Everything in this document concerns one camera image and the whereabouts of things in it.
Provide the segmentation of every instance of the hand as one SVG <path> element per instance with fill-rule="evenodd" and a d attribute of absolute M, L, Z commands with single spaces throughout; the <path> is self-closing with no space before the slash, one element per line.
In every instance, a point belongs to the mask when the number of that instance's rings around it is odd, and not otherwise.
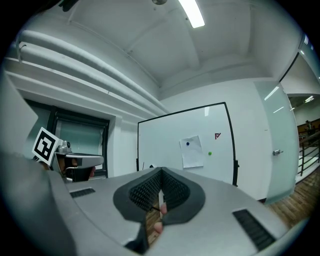
<path fill-rule="evenodd" d="M 92 167 L 91 172 L 90 172 L 90 178 L 92 178 L 93 176 L 95 176 L 95 171 L 96 171 L 96 167 Z"/>
<path fill-rule="evenodd" d="M 161 205 L 161 207 L 160 207 L 160 212 L 161 212 L 163 215 L 165 215 L 165 214 L 168 212 L 168 211 L 167 211 L 167 204 L 166 204 L 166 203 L 164 203 L 163 205 Z M 159 234 L 161 234 L 162 231 L 164 230 L 164 226 L 162 225 L 162 222 L 157 222 L 157 223 L 155 223 L 154 226 L 153 226 L 153 228 L 154 228 L 154 230 L 155 230 L 157 233 L 159 233 Z"/>

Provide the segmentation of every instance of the black vent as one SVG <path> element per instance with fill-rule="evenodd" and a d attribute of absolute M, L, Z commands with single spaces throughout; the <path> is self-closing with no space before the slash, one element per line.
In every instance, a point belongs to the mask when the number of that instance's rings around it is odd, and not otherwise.
<path fill-rule="evenodd" d="M 261 251 L 271 245 L 275 239 L 265 230 L 256 218 L 246 209 L 232 213 L 256 248 Z"/>
<path fill-rule="evenodd" d="M 161 189 L 161 174 L 162 173 L 158 171 L 156 174 L 139 185 L 134 186 L 129 191 L 130 200 L 146 212 L 150 211 L 152 208 Z"/>
<path fill-rule="evenodd" d="M 168 211 L 181 205 L 190 195 L 188 186 L 161 170 L 131 188 L 129 198 L 138 207 L 148 212 L 153 207 L 153 203 L 161 189 L 165 194 Z"/>
<path fill-rule="evenodd" d="M 78 191 L 74 191 L 74 192 L 70 192 L 70 195 L 72 196 L 72 198 L 78 198 L 78 197 L 82 197 L 91 193 L 96 192 L 93 188 L 85 188 L 82 190 L 78 190 Z"/>
<path fill-rule="evenodd" d="M 168 211 L 178 207 L 188 199 L 190 189 L 181 181 L 164 171 L 162 172 L 162 181 L 162 191 L 165 194 L 166 208 Z"/>

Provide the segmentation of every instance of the white wall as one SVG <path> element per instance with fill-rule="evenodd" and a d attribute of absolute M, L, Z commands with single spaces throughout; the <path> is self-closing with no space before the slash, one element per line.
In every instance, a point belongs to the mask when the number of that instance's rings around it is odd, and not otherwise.
<path fill-rule="evenodd" d="M 108 176 L 116 177 L 137 171 L 138 125 L 123 121 L 121 117 L 110 120 L 107 165 Z"/>
<path fill-rule="evenodd" d="M 256 1 L 255 4 L 258 7 L 252 12 L 251 53 L 279 81 L 298 52 L 302 30 L 278 3 Z"/>
<path fill-rule="evenodd" d="M 320 95 L 319 79 L 308 63 L 299 54 L 294 64 L 281 81 L 283 89 L 289 95 Z"/>
<path fill-rule="evenodd" d="M 293 110 L 296 125 L 304 125 L 307 120 L 314 121 L 320 118 L 320 98 L 304 103 Z"/>
<path fill-rule="evenodd" d="M 238 188 L 256 200 L 267 197 L 272 152 L 269 124 L 254 79 L 221 82 L 168 97 L 161 102 L 172 112 L 226 102 L 232 123 Z"/>

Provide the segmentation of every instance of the window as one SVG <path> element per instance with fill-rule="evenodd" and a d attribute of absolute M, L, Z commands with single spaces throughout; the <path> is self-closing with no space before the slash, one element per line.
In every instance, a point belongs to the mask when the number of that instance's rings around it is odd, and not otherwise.
<path fill-rule="evenodd" d="M 38 115 L 38 120 L 24 145 L 24 155 L 26 157 L 33 157 L 31 153 L 33 143 L 36 140 L 40 127 L 44 127 L 61 140 L 70 142 L 73 153 L 103 156 L 104 163 L 95 167 L 94 176 L 108 177 L 107 143 L 109 120 L 30 100 L 26 100 L 26 102 Z"/>

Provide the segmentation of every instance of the fluorescent light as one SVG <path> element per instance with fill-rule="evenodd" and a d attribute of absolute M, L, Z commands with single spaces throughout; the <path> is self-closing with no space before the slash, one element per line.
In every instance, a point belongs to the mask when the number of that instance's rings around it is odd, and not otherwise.
<path fill-rule="evenodd" d="M 280 107 L 278 110 L 274 111 L 273 113 L 278 112 L 279 110 L 282 110 L 284 108 L 284 106 Z"/>
<path fill-rule="evenodd" d="M 307 102 L 310 102 L 314 99 L 314 97 L 311 95 L 309 98 L 307 98 L 304 102 L 307 103 Z"/>
<path fill-rule="evenodd" d="M 205 25 L 196 0 L 179 0 L 179 2 L 194 29 Z"/>
<path fill-rule="evenodd" d="M 205 117 L 209 116 L 209 109 L 210 109 L 209 106 L 206 106 L 206 107 L 204 108 L 204 116 L 205 116 Z"/>
<path fill-rule="evenodd" d="M 267 95 L 267 97 L 264 98 L 264 100 L 266 101 L 272 94 L 275 93 L 276 90 L 279 89 L 279 86 L 274 87 L 274 89 Z"/>

